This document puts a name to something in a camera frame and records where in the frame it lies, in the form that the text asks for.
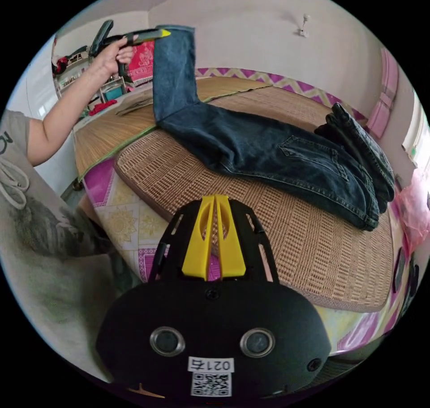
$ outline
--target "hand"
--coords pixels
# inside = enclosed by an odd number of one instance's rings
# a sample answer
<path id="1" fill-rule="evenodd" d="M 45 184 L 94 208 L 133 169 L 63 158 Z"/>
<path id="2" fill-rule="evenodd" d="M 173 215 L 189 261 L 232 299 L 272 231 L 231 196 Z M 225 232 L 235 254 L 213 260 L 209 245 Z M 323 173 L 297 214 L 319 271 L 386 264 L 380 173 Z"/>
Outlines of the hand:
<path id="1" fill-rule="evenodd" d="M 117 62 L 129 64 L 133 58 L 133 47 L 127 46 L 123 48 L 126 44 L 126 37 L 111 43 L 94 59 L 91 64 L 93 69 L 104 72 L 107 78 L 118 73 Z"/>

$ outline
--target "pink plastic bag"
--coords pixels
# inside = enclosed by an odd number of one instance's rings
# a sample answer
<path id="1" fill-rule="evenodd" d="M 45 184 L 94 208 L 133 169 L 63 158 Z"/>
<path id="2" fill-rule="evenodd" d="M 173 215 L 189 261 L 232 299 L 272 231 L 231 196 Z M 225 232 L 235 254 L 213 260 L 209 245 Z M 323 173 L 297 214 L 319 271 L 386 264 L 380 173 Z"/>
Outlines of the pink plastic bag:
<path id="1" fill-rule="evenodd" d="M 428 188 L 421 171 L 415 169 L 411 185 L 396 196 L 400 223 L 406 234 L 410 254 L 425 241 L 430 232 L 430 209 L 427 200 Z"/>

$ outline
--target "dark blue jeans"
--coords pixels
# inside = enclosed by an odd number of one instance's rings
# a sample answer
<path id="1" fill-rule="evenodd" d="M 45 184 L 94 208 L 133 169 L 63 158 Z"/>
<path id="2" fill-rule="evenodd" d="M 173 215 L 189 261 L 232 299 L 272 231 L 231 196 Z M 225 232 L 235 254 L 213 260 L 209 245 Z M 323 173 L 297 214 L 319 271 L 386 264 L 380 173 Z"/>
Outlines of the dark blue jeans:
<path id="1" fill-rule="evenodd" d="M 297 196 L 362 230 L 378 225 L 367 170 L 343 146 L 296 126 L 201 102 L 195 81 L 194 29 L 159 26 L 155 41 L 154 117 L 207 168 Z"/>
<path id="2" fill-rule="evenodd" d="M 384 151 L 339 103 L 332 110 L 326 116 L 327 124 L 318 127 L 315 133 L 343 146 L 367 170 L 379 213 L 384 213 L 387 203 L 394 199 L 394 174 Z"/>

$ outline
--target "screw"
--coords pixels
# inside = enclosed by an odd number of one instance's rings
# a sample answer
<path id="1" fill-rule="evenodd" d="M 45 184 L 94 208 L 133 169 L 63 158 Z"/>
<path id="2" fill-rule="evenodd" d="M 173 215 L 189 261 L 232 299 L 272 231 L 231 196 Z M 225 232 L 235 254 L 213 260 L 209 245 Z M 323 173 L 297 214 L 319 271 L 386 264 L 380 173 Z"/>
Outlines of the screw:
<path id="1" fill-rule="evenodd" d="M 321 366 L 321 359 L 313 359 L 308 363 L 308 371 L 315 372 Z"/>
<path id="2" fill-rule="evenodd" d="M 288 393 L 288 386 L 285 384 L 283 390 L 274 391 L 269 397 L 277 398 L 279 396 L 284 396 Z"/>
<path id="3" fill-rule="evenodd" d="M 206 290 L 206 298 L 209 300 L 217 300 L 219 298 L 219 291 L 215 288 Z"/>

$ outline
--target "yellow plastic part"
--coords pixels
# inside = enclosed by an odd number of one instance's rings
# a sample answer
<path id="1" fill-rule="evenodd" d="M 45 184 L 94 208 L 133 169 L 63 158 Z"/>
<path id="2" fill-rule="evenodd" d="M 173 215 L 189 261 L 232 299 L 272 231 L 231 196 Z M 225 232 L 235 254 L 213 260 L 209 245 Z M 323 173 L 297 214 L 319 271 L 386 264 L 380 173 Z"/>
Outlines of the yellow plastic part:
<path id="1" fill-rule="evenodd" d="M 218 217 L 218 258 L 221 278 L 242 277 L 245 274 L 246 266 L 228 196 L 215 195 L 215 202 Z"/>
<path id="2" fill-rule="evenodd" d="M 207 281 L 212 249 L 214 210 L 215 197 L 203 196 L 182 265 L 182 273 L 186 276 L 203 278 Z"/>

